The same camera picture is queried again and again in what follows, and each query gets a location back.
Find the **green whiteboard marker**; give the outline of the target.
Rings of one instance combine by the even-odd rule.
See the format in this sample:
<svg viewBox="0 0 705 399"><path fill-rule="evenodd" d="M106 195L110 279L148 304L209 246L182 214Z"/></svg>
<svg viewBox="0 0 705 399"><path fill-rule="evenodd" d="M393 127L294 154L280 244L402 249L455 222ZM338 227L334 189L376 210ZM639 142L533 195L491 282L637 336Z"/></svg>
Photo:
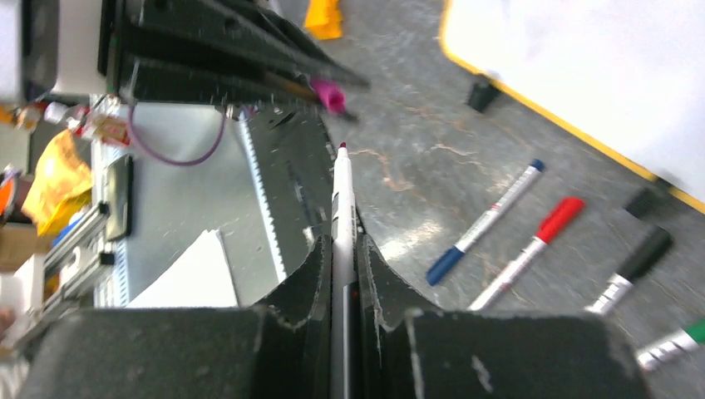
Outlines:
<svg viewBox="0 0 705 399"><path fill-rule="evenodd" d="M636 359L643 371L651 372L677 357L696 352L703 345L704 319L702 318L639 349Z"/></svg>

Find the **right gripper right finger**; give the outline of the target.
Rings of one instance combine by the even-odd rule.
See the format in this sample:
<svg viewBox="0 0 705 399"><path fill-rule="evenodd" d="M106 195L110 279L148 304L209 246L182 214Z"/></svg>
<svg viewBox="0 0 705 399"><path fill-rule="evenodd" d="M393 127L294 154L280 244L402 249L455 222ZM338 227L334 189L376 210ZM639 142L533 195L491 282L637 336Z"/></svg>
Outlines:
<svg viewBox="0 0 705 399"><path fill-rule="evenodd" d="M363 398L650 398L626 337L587 313L447 311L357 241Z"/></svg>

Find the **yellow wedge block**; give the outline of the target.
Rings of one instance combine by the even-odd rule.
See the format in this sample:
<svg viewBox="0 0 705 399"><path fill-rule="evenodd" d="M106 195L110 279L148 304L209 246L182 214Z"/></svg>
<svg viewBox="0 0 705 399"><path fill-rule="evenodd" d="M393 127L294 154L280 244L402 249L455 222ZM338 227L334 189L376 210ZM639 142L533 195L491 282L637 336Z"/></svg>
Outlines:
<svg viewBox="0 0 705 399"><path fill-rule="evenodd" d="M320 41L343 36L343 16L338 0L310 0L303 23L304 28Z"/></svg>

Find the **purple whiteboard marker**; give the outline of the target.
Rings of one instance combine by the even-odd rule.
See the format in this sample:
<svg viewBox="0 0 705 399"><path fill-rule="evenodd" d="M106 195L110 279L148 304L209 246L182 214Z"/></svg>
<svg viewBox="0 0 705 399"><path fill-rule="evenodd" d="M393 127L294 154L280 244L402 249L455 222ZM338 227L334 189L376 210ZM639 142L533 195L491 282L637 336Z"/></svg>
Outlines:
<svg viewBox="0 0 705 399"><path fill-rule="evenodd" d="M353 354L355 241L357 217L353 191L352 164L346 143L338 147L333 168L332 195L332 308L330 389L331 398L352 398L355 377Z"/></svg>

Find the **yellow plastic bag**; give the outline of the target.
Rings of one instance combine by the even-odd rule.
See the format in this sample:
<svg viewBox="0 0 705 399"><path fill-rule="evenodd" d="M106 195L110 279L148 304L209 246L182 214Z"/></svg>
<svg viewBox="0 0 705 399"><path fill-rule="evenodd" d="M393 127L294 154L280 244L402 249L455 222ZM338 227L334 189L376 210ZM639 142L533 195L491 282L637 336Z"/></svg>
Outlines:
<svg viewBox="0 0 705 399"><path fill-rule="evenodd" d="M79 157L73 133L64 130L40 156L22 212L39 236L56 236L76 212L92 203L92 187L91 169Z"/></svg>

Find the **yellow-framed whiteboard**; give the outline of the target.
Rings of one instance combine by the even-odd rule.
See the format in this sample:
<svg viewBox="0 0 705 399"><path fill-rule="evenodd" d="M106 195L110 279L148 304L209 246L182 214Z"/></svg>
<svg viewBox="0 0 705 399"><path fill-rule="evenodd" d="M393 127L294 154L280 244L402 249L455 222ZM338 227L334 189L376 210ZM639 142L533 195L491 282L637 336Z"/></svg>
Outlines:
<svg viewBox="0 0 705 399"><path fill-rule="evenodd" d="M704 208L701 1L449 1L445 55Z"/></svg>

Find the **blue whiteboard marker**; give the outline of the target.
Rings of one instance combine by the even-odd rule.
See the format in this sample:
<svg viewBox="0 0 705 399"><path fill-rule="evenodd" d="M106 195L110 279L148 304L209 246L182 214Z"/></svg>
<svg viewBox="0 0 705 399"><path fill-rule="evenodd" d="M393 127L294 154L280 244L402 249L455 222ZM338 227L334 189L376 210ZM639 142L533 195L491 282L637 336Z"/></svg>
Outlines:
<svg viewBox="0 0 705 399"><path fill-rule="evenodd" d="M427 270L426 282L430 286L439 284L469 249L536 182L544 170L545 164L542 160L532 160L507 191Z"/></svg>

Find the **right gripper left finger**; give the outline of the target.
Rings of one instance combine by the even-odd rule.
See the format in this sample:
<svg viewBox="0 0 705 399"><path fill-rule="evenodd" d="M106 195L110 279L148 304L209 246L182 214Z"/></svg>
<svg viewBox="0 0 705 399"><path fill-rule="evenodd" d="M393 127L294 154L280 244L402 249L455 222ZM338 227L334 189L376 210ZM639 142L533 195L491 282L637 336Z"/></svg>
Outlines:
<svg viewBox="0 0 705 399"><path fill-rule="evenodd" d="M94 309L49 329L21 398L325 398L331 239L247 308Z"/></svg>

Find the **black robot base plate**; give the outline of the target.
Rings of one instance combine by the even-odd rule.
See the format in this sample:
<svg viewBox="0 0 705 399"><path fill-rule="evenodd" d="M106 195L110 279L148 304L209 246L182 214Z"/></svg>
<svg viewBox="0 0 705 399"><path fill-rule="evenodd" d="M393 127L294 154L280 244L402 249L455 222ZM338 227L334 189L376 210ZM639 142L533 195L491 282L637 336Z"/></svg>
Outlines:
<svg viewBox="0 0 705 399"><path fill-rule="evenodd" d="M336 146L312 111L262 107L246 122L286 275L331 233Z"/></svg>

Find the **black whiteboard clip foot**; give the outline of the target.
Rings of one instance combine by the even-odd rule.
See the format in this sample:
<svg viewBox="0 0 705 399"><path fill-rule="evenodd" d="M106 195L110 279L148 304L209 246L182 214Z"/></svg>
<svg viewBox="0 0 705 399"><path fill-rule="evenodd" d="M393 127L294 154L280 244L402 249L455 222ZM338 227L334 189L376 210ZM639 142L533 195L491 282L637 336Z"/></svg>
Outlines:
<svg viewBox="0 0 705 399"><path fill-rule="evenodd" d="M466 104L474 111L484 113L498 97L500 89L487 76L477 76L471 85Z"/></svg>

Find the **black whiteboard marker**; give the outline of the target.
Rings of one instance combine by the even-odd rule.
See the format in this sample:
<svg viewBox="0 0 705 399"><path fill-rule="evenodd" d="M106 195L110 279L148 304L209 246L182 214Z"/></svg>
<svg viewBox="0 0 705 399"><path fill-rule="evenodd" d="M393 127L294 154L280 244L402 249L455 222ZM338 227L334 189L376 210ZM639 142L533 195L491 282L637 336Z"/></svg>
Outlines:
<svg viewBox="0 0 705 399"><path fill-rule="evenodd" d="M654 227L607 281L606 289L584 311L604 316L610 313L634 285L645 277L673 245L673 236Z"/></svg>

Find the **red whiteboard marker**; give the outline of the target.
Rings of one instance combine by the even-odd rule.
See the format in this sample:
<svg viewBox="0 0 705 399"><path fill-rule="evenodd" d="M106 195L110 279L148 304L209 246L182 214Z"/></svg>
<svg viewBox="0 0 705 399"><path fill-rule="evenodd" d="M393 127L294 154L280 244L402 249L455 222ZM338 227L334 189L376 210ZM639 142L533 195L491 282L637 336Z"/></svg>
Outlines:
<svg viewBox="0 0 705 399"><path fill-rule="evenodd" d="M530 242L520 254L495 276L468 307L469 311L488 308L503 294L537 257L583 210L585 202L578 197L564 197L541 221Z"/></svg>

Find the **purple marker cap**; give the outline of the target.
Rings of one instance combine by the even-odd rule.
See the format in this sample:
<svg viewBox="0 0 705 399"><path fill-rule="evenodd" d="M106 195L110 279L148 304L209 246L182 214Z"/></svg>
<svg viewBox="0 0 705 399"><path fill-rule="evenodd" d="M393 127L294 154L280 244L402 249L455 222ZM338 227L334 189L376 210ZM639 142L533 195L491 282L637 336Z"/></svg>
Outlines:
<svg viewBox="0 0 705 399"><path fill-rule="evenodd" d="M343 118L345 121L358 123L357 116L348 111L347 98L337 84L323 79L312 78L310 86L329 114Z"/></svg>

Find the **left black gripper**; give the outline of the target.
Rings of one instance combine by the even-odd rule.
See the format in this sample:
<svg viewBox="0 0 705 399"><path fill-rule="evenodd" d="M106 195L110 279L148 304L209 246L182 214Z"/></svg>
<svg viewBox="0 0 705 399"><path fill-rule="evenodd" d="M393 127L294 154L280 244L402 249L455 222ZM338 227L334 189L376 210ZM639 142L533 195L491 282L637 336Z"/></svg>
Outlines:
<svg viewBox="0 0 705 399"><path fill-rule="evenodd" d="M22 101L106 92L109 42L123 5L118 93L128 102L306 104L276 72L371 82L289 20L251 1L23 1Z"/></svg>

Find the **white paper sheet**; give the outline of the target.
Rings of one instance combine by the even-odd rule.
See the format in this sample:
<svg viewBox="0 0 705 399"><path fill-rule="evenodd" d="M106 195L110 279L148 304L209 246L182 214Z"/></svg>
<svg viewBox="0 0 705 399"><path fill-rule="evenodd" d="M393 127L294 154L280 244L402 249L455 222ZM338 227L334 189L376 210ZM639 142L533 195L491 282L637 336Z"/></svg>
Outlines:
<svg viewBox="0 0 705 399"><path fill-rule="evenodd" d="M205 230L129 308L237 308L220 232Z"/></svg>

